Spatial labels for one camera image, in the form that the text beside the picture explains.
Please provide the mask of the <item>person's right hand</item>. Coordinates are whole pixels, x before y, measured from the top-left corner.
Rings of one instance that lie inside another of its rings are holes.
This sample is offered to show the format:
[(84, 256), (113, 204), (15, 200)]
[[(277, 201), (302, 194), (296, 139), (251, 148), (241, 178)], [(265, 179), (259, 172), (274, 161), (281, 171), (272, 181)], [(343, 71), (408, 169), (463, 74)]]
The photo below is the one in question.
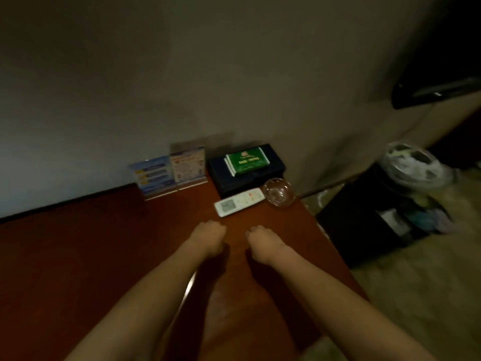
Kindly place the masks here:
[(285, 242), (271, 229), (268, 229), (268, 239), (261, 244), (249, 244), (252, 258), (263, 264), (272, 266), (283, 250), (289, 248)]

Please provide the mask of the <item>person's left hand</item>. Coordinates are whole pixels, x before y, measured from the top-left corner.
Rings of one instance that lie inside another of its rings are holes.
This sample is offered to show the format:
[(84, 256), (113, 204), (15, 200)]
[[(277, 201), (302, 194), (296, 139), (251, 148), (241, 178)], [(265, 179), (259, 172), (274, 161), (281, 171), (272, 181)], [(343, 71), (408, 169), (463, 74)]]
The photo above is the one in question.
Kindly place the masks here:
[(224, 250), (227, 226), (218, 221), (201, 222), (191, 233), (188, 241), (204, 259), (219, 255)]

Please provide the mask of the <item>person's right forearm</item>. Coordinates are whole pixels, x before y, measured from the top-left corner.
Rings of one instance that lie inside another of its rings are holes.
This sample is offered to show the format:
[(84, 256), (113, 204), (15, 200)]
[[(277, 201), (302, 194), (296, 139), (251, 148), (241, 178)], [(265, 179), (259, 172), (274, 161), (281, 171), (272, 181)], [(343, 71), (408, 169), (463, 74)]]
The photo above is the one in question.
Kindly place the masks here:
[(350, 361), (436, 361), (364, 298), (290, 247), (277, 251), (272, 267), (293, 285)]

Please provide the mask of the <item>person's left forearm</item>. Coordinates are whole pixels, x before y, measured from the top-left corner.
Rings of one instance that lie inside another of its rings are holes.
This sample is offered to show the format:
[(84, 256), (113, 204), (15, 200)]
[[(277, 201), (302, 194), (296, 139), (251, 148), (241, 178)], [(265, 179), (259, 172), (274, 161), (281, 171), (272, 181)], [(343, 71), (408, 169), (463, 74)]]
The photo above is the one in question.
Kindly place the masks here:
[(189, 238), (135, 284), (64, 361), (132, 361), (150, 348), (177, 312), (189, 281), (209, 253)]

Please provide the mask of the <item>white remote control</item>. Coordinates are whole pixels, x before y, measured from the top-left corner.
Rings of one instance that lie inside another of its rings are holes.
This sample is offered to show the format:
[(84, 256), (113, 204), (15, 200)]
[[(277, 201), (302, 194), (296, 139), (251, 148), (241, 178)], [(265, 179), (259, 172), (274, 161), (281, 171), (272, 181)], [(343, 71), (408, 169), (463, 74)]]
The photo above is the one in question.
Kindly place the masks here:
[(260, 188), (246, 190), (214, 203), (214, 208), (220, 218), (230, 216), (246, 208), (254, 206), (266, 199)]

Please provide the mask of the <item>clear glass ashtray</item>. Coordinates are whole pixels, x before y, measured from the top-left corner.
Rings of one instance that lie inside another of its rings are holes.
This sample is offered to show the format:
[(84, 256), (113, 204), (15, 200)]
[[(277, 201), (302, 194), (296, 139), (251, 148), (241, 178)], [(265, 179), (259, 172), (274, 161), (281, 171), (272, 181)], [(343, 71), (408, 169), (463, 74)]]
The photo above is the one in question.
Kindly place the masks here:
[(284, 178), (271, 178), (261, 189), (266, 200), (278, 208), (287, 208), (296, 200), (292, 186)]

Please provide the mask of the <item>dark blue tissue box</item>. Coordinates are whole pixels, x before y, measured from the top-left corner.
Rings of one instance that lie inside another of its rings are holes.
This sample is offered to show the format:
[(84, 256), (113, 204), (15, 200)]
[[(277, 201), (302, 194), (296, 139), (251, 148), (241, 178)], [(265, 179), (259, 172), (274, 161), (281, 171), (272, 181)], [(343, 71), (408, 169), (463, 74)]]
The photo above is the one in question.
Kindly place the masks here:
[(208, 159), (206, 167), (222, 199), (283, 178), (286, 170), (270, 144)]

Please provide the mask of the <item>white acrylic sign stand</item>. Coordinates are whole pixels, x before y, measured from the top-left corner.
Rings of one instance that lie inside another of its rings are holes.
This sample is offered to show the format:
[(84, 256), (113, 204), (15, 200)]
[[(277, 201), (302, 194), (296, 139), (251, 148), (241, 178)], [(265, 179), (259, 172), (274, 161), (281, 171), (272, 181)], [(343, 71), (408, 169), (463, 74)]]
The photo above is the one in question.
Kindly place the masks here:
[(173, 152), (170, 162), (178, 191), (208, 182), (204, 146)]

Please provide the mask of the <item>green tissue packet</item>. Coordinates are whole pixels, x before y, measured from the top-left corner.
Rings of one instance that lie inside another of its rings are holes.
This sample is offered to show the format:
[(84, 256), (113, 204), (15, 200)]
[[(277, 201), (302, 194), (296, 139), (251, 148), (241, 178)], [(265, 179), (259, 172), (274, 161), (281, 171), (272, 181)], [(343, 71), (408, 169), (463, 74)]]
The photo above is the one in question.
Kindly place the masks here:
[(232, 176), (243, 175), (270, 165), (268, 157), (260, 146), (227, 154), (224, 162)]

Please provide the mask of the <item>blue acrylic sign stand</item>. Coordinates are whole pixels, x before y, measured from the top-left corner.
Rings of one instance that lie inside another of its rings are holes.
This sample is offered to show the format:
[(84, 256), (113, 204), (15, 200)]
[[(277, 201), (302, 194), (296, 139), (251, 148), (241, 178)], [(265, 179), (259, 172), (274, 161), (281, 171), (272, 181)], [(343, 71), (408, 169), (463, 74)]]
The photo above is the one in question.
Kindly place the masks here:
[(146, 201), (178, 191), (169, 155), (131, 163), (128, 168)]

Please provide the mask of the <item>black trash bin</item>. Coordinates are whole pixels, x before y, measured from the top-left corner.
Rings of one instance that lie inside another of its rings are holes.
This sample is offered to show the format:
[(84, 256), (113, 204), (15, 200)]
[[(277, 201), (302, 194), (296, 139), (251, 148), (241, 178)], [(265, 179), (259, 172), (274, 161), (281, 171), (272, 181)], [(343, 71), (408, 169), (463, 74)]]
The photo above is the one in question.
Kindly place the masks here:
[(345, 184), (315, 218), (350, 269), (454, 230), (436, 199), (395, 183), (379, 163)]

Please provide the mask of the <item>clear plastic bin liner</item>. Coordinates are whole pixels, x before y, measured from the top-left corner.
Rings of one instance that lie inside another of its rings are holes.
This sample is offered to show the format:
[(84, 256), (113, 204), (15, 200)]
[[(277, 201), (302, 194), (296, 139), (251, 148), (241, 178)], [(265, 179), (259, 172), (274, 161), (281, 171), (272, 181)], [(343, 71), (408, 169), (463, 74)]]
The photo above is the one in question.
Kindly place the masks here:
[(454, 183), (457, 176), (456, 169), (409, 142), (389, 143), (377, 162), (391, 180), (412, 190), (440, 189)]

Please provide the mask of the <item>black wall television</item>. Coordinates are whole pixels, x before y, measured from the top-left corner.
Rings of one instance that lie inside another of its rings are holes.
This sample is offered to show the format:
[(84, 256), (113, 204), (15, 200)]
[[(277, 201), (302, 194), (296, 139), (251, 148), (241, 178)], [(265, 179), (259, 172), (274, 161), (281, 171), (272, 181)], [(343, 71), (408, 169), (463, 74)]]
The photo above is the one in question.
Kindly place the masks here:
[(392, 107), (437, 103), (481, 90), (481, 0), (456, 0), (394, 85)]

